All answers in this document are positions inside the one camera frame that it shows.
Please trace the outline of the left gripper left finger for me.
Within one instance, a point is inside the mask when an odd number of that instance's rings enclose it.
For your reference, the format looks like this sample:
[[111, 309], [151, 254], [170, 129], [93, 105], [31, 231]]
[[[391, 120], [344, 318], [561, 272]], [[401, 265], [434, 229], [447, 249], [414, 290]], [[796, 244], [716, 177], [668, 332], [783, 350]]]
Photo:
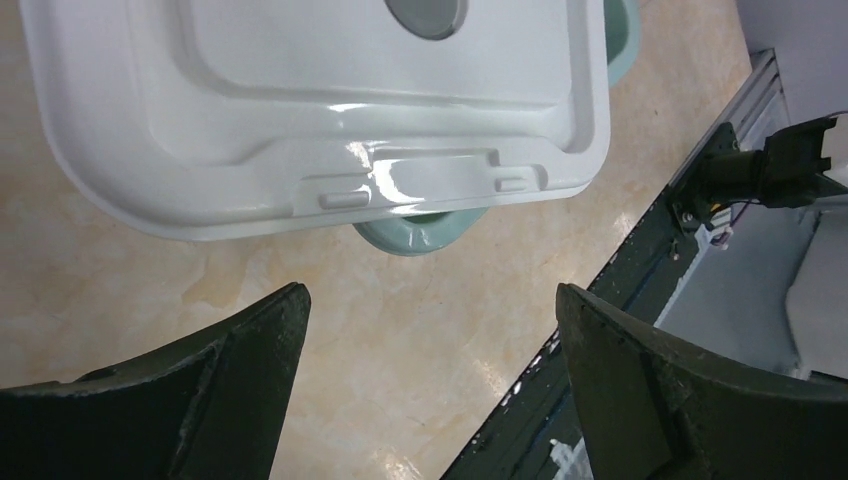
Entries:
[[266, 479], [311, 298], [292, 283], [85, 374], [1, 392], [5, 479]]

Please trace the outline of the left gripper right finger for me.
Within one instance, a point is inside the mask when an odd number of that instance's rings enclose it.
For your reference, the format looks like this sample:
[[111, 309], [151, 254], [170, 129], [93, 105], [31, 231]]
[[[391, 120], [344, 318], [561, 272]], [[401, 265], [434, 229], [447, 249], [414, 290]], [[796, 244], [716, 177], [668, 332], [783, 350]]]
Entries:
[[747, 366], [573, 284], [556, 292], [597, 479], [843, 479], [847, 389]]

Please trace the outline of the white plastic lid tray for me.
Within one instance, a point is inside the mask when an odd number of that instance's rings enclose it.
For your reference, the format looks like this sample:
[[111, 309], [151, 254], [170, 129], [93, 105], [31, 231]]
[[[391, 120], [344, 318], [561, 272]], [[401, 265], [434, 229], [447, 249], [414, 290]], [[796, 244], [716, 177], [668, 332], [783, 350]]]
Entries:
[[610, 144], [600, 1], [23, 1], [41, 122], [98, 208], [218, 241], [564, 199]]

